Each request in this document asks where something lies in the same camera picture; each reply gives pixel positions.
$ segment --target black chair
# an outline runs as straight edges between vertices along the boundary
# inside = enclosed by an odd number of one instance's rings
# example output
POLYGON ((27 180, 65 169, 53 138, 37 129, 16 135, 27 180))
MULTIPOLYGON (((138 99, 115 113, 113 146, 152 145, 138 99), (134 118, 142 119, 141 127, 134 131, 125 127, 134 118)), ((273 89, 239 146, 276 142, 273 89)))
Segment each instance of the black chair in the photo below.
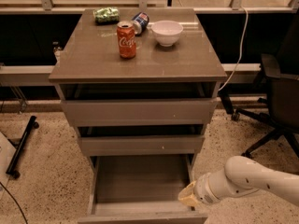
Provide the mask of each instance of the black chair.
POLYGON ((267 98, 259 99, 266 103, 268 114, 256 114, 237 108, 232 120, 240 114, 266 123, 274 130, 249 147, 242 155, 251 158, 250 153, 269 140, 277 140, 284 135, 299 157, 299 144, 294 136, 299 133, 299 14, 294 16, 286 38, 276 57, 263 54, 261 74, 266 79, 267 98))

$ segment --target desk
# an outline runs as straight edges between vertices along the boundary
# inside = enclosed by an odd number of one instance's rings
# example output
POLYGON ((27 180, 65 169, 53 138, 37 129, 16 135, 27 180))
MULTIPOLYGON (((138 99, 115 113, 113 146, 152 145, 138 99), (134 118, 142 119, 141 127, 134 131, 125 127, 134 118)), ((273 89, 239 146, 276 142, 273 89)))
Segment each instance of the desk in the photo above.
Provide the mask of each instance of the desk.
MULTIPOLYGON (((122 9, 130 20, 137 9, 122 9)), ((226 75, 192 9, 149 9, 150 22, 184 31, 162 48, 150 25, 136 56, 120 57, 116 24, 86 10, 50 74, 82 153, 94 170, 88 216, 79 223, 204 223, 177 200, 226 75)))

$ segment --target black cable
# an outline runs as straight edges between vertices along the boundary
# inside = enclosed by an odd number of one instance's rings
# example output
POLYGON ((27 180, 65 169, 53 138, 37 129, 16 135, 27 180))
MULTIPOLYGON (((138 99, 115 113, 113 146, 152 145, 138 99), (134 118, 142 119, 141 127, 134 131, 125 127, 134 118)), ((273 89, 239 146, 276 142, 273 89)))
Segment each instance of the black cable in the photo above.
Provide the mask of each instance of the black cable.
POLYGON ((25 223, 28 224, 27 219, 26 219, 26 216, 25 216, 25 214, 23 213, 23 211, 21 210, 21 207, 19 206, 17 200, 11 195, 11 193, 7 190, 7 188, 4 187, 4 185, 2 184, 2 182, 0 182, 0 185, 1 185, 2 188, 9 194, 9 196, 10 196, 10 197, 12 198, 12 200, 16 203, 16 205, 18 205, 18 207, 19 207, 19 209, 20 209, 20 211, 21 211, 21 215, 22 215, 22 217, 24 218, 25 223))

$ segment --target open drawer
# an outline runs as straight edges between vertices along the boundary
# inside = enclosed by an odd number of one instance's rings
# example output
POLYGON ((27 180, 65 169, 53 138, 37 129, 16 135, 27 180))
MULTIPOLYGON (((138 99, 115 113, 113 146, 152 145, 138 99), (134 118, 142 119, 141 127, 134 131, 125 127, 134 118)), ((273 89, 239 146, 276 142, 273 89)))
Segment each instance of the open drawer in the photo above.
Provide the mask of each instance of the open drawer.
POLYGON ((88 215, 78 223, 204 223, 206 214, 178 201, 189 170, 185 155, 98 157, 88 215))

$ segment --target power cable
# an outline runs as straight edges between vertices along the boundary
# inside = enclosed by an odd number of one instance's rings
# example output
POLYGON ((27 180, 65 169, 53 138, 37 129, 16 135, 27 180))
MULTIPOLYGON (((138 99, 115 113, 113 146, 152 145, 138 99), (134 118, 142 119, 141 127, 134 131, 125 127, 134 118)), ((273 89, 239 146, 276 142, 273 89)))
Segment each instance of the power cable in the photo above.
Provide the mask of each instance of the power cable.
POLYGON ((218 91, 221 91, 226 85, 227 83, 231 80, 232 76, 234 75, 235 73, 235 70, 236 68, 239 66, 239 63, 242 59, 242 55, 243 55, 243 41, 244 41, 244 35, 245 35, 245 32, 246 32, 246 29, 247 29, 247 24, 248 24, 248 21, 249 21, 249 13, 246 9, 244 9, 242 7, 242 9, 245 11, 246 13, 246 19, 245 19, 245 23, 244 23, 244 28, 243 28, 243 33, 242 33, 242 37, 241 37, 241 42, 240 42, 240 48, 239 48, 239 59, 237 60, 236 64, 235 64, 235 68, 232 72, 232 74, 228 77, 228 79, 225 81, 225 83, 218 89, 218 91))

